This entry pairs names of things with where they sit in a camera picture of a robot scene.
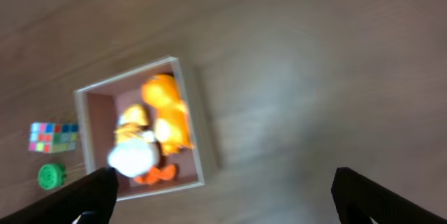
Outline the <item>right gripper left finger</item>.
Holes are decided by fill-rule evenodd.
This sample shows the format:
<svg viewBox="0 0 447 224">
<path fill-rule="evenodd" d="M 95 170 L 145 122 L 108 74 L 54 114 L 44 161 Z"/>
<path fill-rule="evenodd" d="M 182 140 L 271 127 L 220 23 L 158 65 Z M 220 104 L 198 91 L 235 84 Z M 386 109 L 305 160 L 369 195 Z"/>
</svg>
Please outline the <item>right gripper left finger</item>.
<svg viewBox="0 0 447 224">
<path fill-rule="evenodd" d="M 119 183 L 114 168 L 105 168 L 1 219 L 2 223 L 109 223 Z"/>
</svg>

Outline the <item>white duck plush toy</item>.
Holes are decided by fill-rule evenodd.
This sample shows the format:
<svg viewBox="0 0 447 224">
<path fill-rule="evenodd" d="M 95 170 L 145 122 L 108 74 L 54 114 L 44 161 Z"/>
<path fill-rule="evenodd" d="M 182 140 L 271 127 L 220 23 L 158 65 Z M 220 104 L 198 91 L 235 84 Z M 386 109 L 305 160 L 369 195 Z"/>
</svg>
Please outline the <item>white duck plush toy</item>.
<svg viewBox="0 0 447 224">
<path fill-rule="evenodd" d="M 154 185 L 177 177 L 174 164 L 160 165 L 162 155 L 152 130 L 148 129 L 149 113 L 134 104 L 119 116 L 114 131 L 115 143 L 107 163 L 137 184 Z"/>
</svg>

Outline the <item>orange dinosaur figure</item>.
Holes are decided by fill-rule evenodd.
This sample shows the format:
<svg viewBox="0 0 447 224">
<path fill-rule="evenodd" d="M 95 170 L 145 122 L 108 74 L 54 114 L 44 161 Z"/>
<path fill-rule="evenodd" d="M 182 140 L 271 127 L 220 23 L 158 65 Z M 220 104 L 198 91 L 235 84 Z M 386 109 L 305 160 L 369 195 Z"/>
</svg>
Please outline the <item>orange dinosaur figure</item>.
<svg viewBox="0 0 447 224">
<path fill-rule="evenodd" d="M 182 149 L 193 149 L 189 137 L 189 109 L 182 100 L 176 79 L 172 75 L 151 76 L 141 87 L 142 100 L 155 109 L 153 131 L 164 156 Z"/>
</svg>

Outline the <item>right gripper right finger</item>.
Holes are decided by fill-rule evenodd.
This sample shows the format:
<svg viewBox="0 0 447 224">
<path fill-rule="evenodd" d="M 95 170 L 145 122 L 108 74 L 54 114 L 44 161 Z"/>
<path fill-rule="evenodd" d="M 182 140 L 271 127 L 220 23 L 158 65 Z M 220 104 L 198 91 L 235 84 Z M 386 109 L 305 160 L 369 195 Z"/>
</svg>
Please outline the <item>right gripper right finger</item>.
<svg viewBox="0 0 447 224">
<path fill-rule="evenodd" d="M 336 169 L 331 193 L 342 224 L 446 224 L 446 219 L 348 167 Z"/>
</svg>

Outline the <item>green plastic spinning top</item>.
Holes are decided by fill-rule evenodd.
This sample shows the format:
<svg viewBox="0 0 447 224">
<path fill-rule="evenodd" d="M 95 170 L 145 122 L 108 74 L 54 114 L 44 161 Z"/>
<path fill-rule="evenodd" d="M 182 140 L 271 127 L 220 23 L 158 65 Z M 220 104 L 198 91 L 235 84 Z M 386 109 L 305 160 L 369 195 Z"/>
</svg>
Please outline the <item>green plastic spinning top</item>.
<svg viewBox="0 0 447 224">
<path fill-rule="evenodd" d="M 38 171 L 38 184 L 46 191 L 63 186 L 66 178 L 66 168 L 62 164 L 44 164 Z"/>
</svg>

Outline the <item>multicoloured puzzle cube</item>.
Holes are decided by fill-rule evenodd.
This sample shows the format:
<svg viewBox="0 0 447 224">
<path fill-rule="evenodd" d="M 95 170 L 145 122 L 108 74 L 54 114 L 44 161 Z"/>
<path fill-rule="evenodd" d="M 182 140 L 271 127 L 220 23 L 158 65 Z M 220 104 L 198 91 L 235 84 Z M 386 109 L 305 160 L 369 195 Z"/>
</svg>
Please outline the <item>multicoloured puzzle cube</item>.
<svg viewBox="0 0 447 224">
<path fill-rule="evenodd" d="M 34 122 L 30 125 L 28 150 L 46 154 L 72 151 L 79 138 L 77 124 Z"/>
</svg>

